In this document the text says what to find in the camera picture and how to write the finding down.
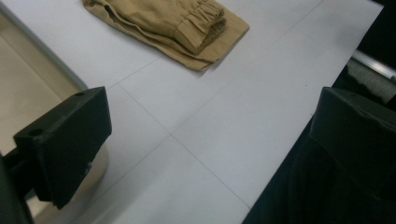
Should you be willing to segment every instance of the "khaki pants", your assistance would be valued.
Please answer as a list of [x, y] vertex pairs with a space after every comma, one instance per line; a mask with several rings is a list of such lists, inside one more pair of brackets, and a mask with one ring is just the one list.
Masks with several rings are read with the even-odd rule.
[[83, 0], [106, 23], [194, 70], [221, 59], [248, 25], [214, 0]]

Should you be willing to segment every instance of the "brown cloth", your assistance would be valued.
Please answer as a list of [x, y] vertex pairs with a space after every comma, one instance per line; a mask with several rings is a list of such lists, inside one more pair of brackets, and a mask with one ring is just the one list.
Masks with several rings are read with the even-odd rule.
[[194, 70], [221, 59], [248, 24], [214, 0], [83, 0], [92, 14]]

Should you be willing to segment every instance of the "white table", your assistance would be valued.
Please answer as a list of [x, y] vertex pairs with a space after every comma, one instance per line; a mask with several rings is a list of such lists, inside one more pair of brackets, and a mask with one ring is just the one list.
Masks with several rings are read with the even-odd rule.
[[221, 0], [250, 30], [191, 71], [80, 0], [0, 0], [88, 87], [106, 86], [106, 174], [59, 223], [240, 223], [381, 8], [366, 0]]

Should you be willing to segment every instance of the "white tabletop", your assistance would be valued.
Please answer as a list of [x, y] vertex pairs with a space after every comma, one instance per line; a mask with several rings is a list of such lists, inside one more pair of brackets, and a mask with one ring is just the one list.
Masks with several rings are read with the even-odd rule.
[[367, 0], [221, 0], [250, 25], [194, 72], [80, 0], [0, 0], [88, 87], [106, 86], [109, 167], [60, 223], [240, 223], [380, 12]]

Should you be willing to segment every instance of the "gathered fabric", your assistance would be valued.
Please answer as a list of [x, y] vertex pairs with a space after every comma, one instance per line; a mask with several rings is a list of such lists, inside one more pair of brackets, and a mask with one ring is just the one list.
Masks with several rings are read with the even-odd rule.
[[83, 0], [92, 14], [194, 70], [224, 57], [248, 24], [215, 0]]

